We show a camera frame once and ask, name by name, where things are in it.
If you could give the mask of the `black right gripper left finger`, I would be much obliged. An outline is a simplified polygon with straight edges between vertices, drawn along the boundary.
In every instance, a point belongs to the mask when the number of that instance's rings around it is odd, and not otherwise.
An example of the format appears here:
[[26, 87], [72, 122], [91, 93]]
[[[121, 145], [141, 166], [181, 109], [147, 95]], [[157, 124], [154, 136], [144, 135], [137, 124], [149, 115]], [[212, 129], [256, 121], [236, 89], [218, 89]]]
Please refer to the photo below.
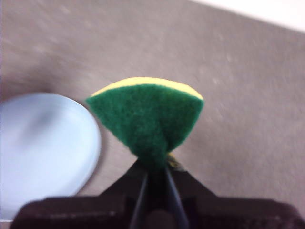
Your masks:
[[126, 229], [129, 227], [147, 171], [136, 161], [98, 196], [45, 198], [24, 205], [15, 229]]

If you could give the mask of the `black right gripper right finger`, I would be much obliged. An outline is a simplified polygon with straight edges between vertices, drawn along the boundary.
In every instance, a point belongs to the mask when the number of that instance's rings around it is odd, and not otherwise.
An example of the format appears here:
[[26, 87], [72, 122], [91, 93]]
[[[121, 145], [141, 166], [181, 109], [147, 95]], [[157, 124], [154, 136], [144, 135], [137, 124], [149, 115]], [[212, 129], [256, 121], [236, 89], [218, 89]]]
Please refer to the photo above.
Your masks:
[[170, 207], [182, 229], [303, 229], [298, 210], [272, 199], [214, 194], [185, 170], [167, 167]]

